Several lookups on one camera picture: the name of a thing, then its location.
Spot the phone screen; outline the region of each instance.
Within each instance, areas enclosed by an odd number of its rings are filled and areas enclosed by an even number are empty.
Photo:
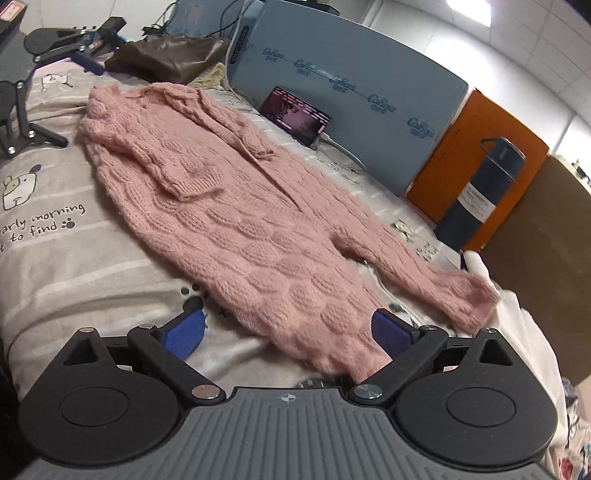
[[[273,88],[261,107],[261,115],[310,147],[330,122],[330,117],[280,87]]]

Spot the sweater cuff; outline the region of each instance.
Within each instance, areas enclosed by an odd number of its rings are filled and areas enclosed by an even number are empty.
[[[204,170],[203,173],[178,182],[174,186],[174,190],[176,191],[173,193],[175,193],[178,200],[186,202],[198,195],[223,190],[224,181],[222,173],[216,168],[204,168]]]

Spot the dark blue bottle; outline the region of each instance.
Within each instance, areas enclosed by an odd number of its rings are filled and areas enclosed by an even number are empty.
[[[495,142],[490,152],[485,142]],[[525,155],[506,138],[485,138],[486,158],[435,228],[439,241],[460,251],[495,211],[525,164]]]

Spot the brown bag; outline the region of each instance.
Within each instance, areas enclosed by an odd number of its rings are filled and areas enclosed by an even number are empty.
[[[109,72],[120,72],[148,82],[188,84],[221,61],[229,41],[191,38],[183,34],[148,35],[127,42],[105,62]]]

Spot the cable knit pattern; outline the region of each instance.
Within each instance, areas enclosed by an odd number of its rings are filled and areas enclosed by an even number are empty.
[[[322,173],[205,93],[95,88],[81,130],[128,225],[223,308],[295,358],[364,380],[389,358],[371,336],[365,259],[468,331],[498,301],[478,275],[434,271]]]

